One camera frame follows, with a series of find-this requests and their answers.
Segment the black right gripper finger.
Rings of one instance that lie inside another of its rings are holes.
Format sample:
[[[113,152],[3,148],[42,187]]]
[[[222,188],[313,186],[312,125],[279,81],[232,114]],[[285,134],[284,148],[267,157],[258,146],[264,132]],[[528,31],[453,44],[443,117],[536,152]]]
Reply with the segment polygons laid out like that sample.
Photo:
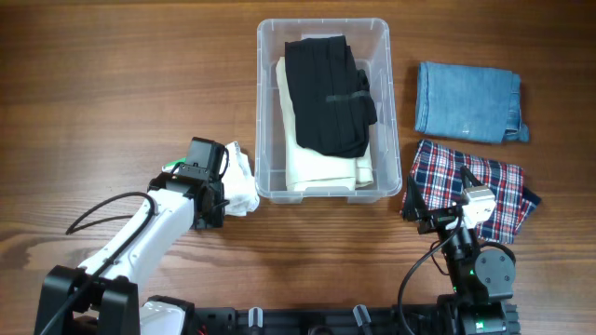
[[[460,175],[464,189],[478,187],[480,185],[480,181],[474,176],[467,166],[462,166],[460,168]]]
[[[421,221],[427,216],[427,212],[427,205],[418,185],[413,176],[409,175],[401,210],[402,218],[406,221]]]

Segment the red blue plaid shirt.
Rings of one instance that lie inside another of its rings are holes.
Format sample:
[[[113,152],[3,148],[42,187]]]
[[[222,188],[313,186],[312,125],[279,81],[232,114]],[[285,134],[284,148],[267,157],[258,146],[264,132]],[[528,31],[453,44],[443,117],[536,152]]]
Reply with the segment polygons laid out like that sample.
[[[541,198],[524,185],[521,167],[421,140],[410,176],[415,180],[428,209],[447,208],[461,198],[462,166],[488,186],[495,196],[494,212],[490,219],[476,226],[477,237],[484,241],[512,244],[522,224],[541,203]]]

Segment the cream cloth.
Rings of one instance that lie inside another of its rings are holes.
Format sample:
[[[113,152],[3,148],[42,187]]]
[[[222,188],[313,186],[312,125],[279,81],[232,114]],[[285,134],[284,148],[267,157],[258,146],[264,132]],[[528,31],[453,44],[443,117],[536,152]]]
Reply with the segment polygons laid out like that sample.
[[[287,189],[302,192],[316,187],[345,187],[354,191],[373,184],[370,146],[367,146],[362,157],[341,158],[320,154],[297,143],[295,115],[284,57],[278,59],[276,76],[284,127]]]

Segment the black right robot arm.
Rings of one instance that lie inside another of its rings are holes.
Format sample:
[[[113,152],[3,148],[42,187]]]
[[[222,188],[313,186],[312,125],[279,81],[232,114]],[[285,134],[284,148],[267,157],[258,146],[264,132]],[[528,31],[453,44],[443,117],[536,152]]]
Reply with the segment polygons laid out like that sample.
[[[516,278],[516,258],[507,247],[478,241],[477,224],[496,207],[495,195],[470,170],[460,168],[462,192],[450,206],[429,209],[412,176],[402,209],[406,221],[418,223],[420,235],[435,233],[438,242],[417,261],[400,284],[397,318],[402,334],[519,334],[517,307],[509,304]],[[414,272],[440,252],[453,293],[441,295],[423,315],[405,312],[403,295]]]

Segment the white printed shirt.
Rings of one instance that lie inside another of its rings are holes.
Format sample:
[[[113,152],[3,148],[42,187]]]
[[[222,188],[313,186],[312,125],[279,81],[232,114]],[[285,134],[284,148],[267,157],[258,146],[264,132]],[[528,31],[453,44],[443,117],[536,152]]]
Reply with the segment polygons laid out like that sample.
[[[225,207],[225,215],[245,216],[258,208],[260,203],[255,179],[251,173],[248,157],[240,151],[239,145],[234,141],[224,147],[229,152],[229,162],[224,159],[221,168],[221,170],[227,168],[221,179],[224,198],[229,201]],[[203,181],[171,173],[172,168],[184,159],[164,166],[158,177],[150,182],[149,188],[177,191],[194,201],[198,187]]]

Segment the blue jeans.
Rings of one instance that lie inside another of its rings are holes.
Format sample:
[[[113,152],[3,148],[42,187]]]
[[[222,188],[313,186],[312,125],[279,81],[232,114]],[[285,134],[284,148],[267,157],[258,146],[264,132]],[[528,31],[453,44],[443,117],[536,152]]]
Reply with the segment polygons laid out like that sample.
[[[414,129],[457,140],[527,142],[521,84],[521,77],[509,70],[422,62]]]

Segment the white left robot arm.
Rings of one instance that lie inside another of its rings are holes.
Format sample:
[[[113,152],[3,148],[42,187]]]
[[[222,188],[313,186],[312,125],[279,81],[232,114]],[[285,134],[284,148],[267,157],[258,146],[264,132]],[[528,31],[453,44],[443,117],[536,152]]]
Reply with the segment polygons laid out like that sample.
[[[38,303],[37,334],[190,334],[193,303],[157,296],[140,304],[139,292],[171,245],[192,228],[223,224],[219,177],[162,173],[125,226],[76,268],[55,266]]]

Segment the black garment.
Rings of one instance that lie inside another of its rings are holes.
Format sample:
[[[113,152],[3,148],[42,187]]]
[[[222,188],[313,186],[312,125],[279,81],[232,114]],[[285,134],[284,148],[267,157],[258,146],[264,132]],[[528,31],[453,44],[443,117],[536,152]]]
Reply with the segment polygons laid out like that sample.
[[[377,114],[365,71],[343,35],[285,44],[296,142],[319,154],[364,156]]]

